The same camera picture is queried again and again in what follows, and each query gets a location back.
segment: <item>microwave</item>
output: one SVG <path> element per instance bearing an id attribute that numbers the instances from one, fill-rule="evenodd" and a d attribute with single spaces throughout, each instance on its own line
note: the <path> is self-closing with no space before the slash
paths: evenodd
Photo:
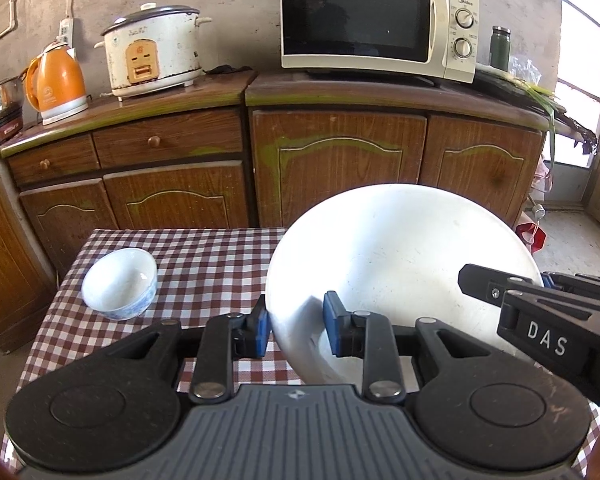
<path id="1" fill-rule="evenodd" d="M 471 82 L 479 0 L 280 0 L 282 66 Z"/>

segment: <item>table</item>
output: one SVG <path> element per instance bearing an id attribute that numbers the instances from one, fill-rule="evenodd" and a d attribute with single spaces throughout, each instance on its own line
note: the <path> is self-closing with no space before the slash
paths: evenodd
<path id="1" fill-rule="evenodd" d="M 202 326 L 229 311 L 248 313 L 264 291 L 269 260 L 285 230 L 95 230 L 49 306 L 36 335 L 18 389 L 35 378 L 92 353 L 95 349 L 141 330 L 159 319 L 178 318 L 183 328 Z M 93 263 L 113 250 L 138 247 L 149 251 L 158 265 L 154 302 L 139 317 L 110 321 L 85 306 L 80 286 Z M 193 363 L 186 363 L 178 389 L 187 391 Z M 272 337 L 262 361 L 234 363 L 236 383 L 300 384 Z M 586 471 L 587 456 L 600 434 L 600 410 L 574 467 Z M 4 438 L 1 458 L 19 468 L 13 447 Z"/>

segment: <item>floor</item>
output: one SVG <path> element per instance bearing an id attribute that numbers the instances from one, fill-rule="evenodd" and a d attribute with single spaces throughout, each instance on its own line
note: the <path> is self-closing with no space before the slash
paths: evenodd
<path id="1" fill-rule="evenodd" d="M 581 212 L 549 211 L 542 222 L 545 247 L 536 253 L 540 270 L 600 276 L 600 224 Z M 0 447 L 2 418 L 29 354 L 30 344 L 9 355 L 0 353 Z"/>

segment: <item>rice cooker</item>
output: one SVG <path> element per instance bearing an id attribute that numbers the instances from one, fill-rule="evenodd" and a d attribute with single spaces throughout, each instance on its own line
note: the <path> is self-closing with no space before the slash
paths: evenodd
<path id="1" fill-rule="evenodd" d="M 200 11 L 188 6 L 143 4 L 118 18 L 102 35 L 113 95 L 119 100 L 184 84 L 202 75 L 197 52 Z"/>

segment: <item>kettle handle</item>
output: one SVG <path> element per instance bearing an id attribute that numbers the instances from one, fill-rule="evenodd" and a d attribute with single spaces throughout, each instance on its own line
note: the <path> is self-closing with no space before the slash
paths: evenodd
<path id="1" fill-rule="evenodd" d="M 40 64 L 40 58 L 39 57 L 34 58 L 31 61 L 29 68 L 27 69 L 27 75 L 25 76 L 25 79 L 24 79 L 24 91 L 25 91 L 25 94 L 27 95 L 27 99 L 29 100 L 29 103 L 31 103 L 31 106 L 33 106 L 37 111 L 40 111 L 40 104 L 38 103 L 38 98 L 33 89 L 33 75 L 35 74 L 36 70 L 38 69 L 39 64 Z"/>

